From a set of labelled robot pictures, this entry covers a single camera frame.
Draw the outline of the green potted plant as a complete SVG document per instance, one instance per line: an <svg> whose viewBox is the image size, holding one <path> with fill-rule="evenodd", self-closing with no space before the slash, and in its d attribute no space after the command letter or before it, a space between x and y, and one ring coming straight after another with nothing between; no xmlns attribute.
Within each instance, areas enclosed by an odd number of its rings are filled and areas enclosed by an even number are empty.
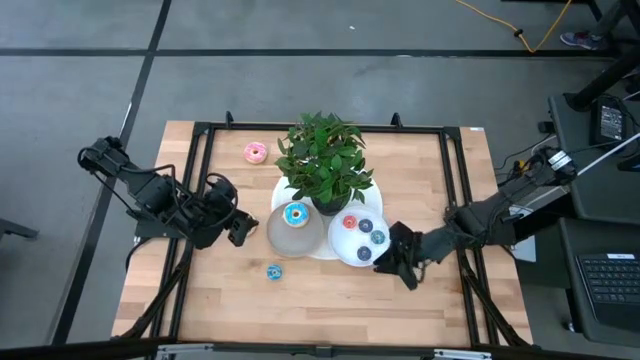
<svg viewBox="0 0 640 360"><path fill-rule="evenodd" d="M365 168L366 142L357 126L334 113L303 113L277 147L281 156L275 165L294 191L294 201L308 198L325 215L353 200L366 201L373 172Z"/></svg>

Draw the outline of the person's shoe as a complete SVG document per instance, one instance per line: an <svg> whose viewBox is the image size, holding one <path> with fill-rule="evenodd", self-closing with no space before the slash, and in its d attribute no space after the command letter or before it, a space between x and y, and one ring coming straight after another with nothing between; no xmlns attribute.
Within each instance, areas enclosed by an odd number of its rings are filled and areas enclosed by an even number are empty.
<svg viewBox="0 0 640 360"><path fill-rule="evenodd" d="M585 50L598 50L604 44L601 36L590 32L565 32L560 35L560 41L567 46Z"/></svg>

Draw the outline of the black keyboard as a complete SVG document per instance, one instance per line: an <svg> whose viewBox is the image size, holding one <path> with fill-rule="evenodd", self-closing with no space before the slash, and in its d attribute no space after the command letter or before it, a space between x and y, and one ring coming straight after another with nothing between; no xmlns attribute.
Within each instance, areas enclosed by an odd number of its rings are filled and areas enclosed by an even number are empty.
<svg viewBox="0 0 640 360"><path fill-rule="evenodd" d="M576 265L596 320L640 332L640 254L582 254Z"/></svg>

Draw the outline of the person's leg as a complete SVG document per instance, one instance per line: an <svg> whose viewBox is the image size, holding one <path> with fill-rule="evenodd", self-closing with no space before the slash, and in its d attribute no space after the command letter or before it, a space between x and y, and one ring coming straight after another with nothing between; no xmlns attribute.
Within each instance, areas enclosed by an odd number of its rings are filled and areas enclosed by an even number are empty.
<svg viewBox="0 0 640 360"><path fill-rule="evenodd" d="M607 35L626 16L624 0L615 0L591 30L591 36L602 38Z"/></svg>

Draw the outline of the black power adapter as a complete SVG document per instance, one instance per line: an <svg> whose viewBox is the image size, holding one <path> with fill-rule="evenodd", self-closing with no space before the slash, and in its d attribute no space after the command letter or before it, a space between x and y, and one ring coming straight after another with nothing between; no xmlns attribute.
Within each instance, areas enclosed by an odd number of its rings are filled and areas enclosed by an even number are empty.
<svg viewBox="0 0 640 360"><path fill-rule="evenodd" d="M591 104L590 145L613 145L626 138L626 116L619 98L601 96Z"/></svg>

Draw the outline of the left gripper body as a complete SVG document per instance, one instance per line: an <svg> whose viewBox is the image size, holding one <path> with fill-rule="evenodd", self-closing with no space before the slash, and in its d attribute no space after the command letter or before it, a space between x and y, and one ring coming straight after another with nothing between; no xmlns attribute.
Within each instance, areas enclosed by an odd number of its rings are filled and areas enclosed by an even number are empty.
<svg viewBox="0 0 640 360"><path fill-rule="evenodd" d="M199 221L192 239L196 249L210 247L236 210L236 188L228 178L218 177L215 182L206 179L205 182L210 189L202 198L204 219Z"/></svg>

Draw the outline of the dark grey side desk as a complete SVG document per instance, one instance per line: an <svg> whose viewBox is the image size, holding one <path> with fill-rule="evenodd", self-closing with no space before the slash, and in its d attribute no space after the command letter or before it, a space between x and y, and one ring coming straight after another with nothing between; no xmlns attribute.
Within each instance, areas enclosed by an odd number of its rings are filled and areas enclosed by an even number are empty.
<svg viewBox="0 0 640 360"><path fill-rule="evenodd" d="M640 348L640 332L606 326L596 320L576 265L576 256L582 254L640 254L640 226L562 218L558 227L573 329L592 342Z"/></svg>
<svg viewBox="0 0 640 360"><path fill-rule="evenodd" d="M589 143L590 113L573 110L563 96L549 98L548 104L560 146L585 171L569 185L577 216L640 225L640 171L618 169L619 163L640 155L640 140L600 160L605 151Z"/></svg>

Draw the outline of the large blue frosted donut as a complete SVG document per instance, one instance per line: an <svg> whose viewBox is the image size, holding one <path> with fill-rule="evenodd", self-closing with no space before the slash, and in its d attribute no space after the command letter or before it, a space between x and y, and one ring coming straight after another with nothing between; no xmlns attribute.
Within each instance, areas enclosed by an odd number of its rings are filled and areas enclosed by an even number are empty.
<svg viewBox="0 0 640 360"><path fill-rule="evenodd" d="M283 209L283 219L289 227L304 227L308 223L309 218L309 210L302 202L291 202Z"/></svg>

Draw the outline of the black desk leg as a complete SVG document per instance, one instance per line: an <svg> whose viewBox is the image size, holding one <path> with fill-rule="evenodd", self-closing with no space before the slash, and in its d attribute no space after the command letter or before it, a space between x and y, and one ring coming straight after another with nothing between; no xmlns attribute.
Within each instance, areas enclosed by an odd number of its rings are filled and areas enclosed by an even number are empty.
<svg viewBox="0 0 640 360"><path fill-rule="evenodd" d="M640 5L636 0L620 0L626 15L630 18L636 33L640 36ZM596 77L578 93L566 93L567 104L576 111L584 111L599 96L615 85L626 74L640 65L640 43L624 53L601 75Z"/></svg>

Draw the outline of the white round plate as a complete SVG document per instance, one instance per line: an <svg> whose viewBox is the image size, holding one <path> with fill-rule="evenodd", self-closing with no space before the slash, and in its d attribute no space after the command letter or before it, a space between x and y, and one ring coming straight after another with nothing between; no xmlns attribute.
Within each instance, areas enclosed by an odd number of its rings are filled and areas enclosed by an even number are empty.
<svg viewBox="0 0 640 360"><path fill-rule="evenodd" d="M370 239L371 232L363 233L358 226L353 230L344 228L342 220L346 215L354 215L358 219L358 223L362 219L371 220L373 222L373 230L381 230L385 233L385 242L380 245L372 243ZM339 259L353 267L372 266L374 261L389 249L391 243L389 225L385 218L364 206L348 207L336 214L329 224L328 240ZM368 247L372 252L371 259L368 262L361 262L357 258L357 250L361 246Z"/></svg>

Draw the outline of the dark grey chair leg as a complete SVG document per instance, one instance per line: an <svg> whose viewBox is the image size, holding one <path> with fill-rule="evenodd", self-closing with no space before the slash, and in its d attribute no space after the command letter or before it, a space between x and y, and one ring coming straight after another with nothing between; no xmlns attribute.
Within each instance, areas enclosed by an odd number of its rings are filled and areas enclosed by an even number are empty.
<svg viewBox="0 0 640 360"><path fill-rule="evenodd" d="M15 235L25 240L35 240L38 234L38 230L34 230L15 222L0 218L0 241L5 235Z"/></svg>

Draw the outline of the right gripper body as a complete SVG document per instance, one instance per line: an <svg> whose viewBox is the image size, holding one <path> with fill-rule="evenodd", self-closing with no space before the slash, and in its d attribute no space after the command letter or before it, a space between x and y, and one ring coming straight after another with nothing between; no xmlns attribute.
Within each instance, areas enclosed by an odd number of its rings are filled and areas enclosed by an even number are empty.
<svg viewBox="0 0 640 360"><path fill-rule="evenodd" d="M400 272L409 272L425 267L422 255L422 233L411 230L402 222L396 222L389 228L393 248L393 260Z"/></svg>

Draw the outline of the tan round plate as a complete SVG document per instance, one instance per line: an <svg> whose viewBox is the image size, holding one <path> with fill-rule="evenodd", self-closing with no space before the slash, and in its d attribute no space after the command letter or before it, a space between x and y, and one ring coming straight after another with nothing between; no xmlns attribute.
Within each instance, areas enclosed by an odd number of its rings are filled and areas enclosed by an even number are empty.
<svg viewBox="0 0 640 360"><path fill-rule="evenodd" d="M325 233L323 220L314 207L304 203L309 210L308 223L300 228L289 227L283 219L283 209L289 203L271 213L267 222L267 239L272 249L281 256L308 256L322 243Z"/></svg>

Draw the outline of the large pink frosted donut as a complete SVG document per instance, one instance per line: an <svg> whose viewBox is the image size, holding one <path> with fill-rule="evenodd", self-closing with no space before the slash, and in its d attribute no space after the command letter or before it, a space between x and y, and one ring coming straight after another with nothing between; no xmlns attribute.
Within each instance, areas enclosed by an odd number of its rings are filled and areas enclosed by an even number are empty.
<svg viewBox="0 0 640 360"><path fill-rule="evenodd" d="M268 157L268 147L260 142L251 142L244 148L244 158L247 162L257 165L263 163Z"/></svg>

